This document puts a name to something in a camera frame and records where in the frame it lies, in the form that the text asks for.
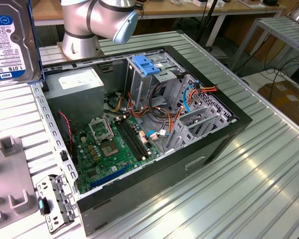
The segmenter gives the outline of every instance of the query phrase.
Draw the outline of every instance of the cardboard box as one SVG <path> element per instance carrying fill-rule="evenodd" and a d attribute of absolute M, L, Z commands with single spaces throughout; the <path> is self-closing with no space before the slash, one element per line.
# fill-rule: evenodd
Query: cardboard box
<path fill-rule="evenodd" d="M 265 99 L 269 99 L 272 83 L 258 90 Z M 289 81 L 276 82 L 270 102 L 293 122 L 299 125 L 299 89 Z"/>

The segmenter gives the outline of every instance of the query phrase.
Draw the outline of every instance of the metal bracket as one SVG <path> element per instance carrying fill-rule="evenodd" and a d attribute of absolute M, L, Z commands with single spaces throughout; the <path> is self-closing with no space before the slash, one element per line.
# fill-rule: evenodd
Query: metal bracket
<path fill-rule="evenodd" d="M 50 213 L 45 215 L 45 221 L 51 234 L 74 221 L 75 215 L 78 214 L 75 212 L 77 206 L 64 175 L 49 175 L 36 186 L 39 196 L 47 201 L 50 208 Z"/>

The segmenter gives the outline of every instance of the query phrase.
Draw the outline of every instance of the blue clip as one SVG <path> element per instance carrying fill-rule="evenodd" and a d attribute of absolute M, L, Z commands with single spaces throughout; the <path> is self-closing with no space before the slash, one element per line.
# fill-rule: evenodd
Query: blue clip
<path fill-rule="evenodd" d="M 156 68 L 145 56 L 133 56 L 133 61 L 146 76 L 160 72 L 160 69 Z"/>

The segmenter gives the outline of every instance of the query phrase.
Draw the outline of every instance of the hard drive label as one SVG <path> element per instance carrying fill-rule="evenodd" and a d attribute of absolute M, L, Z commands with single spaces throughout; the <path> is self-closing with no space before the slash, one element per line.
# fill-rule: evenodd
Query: hard drive label
<path fill-rule="evenodd" d="M 22 39 L 14 31 L 13 19 L 0 15 L 0 80 L 20 77 L 25 73 L 21 48 L 16 43 Z"/>

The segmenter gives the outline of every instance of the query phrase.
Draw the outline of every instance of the aluminum table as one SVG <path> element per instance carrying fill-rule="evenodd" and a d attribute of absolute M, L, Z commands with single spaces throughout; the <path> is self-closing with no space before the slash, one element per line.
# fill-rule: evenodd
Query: aluminum table
<path fill-rule="evenodd" d="M 106 54 L 172 45 L 253 122 L 213 162 L 109 223 L 89 238 L 297 238 L 299 127 L 208 52 L 177 32 L 101 41 Z M 62 61 L 57 47 L 45 63 Z M 21 137 L 33 185 L 61 173 L 27 85 L 0 88 L 0 137 Z M 80 219 L 51 236 L 36 212 L 0 230 L 0 238 L 84 238 Z"/>
<path fill-rule="evenodd" d="M 282 62 L 281 64 L 284 64 L 288 60 L 288 56 L 293 49 L 299 51 L 299 23 L 293 21 L 287 16 L 256 19 L 249 32 L 247 33 L 245 39 L 238 48 L 238 51 L 236 52 L 234 60 L 230 66 L 231 70 L 233 70 L 237 65 L 241 54 L 244 52 L 258 27 L 264 29 L 265 32 L 255 45 L 254 49 L 251 52 L 251 55 L 261 46 L 268 34 L 274 35 L 276 38 L 280 39 L 290 46 L 289 50 L 284 56 L 284 62 Z"/>

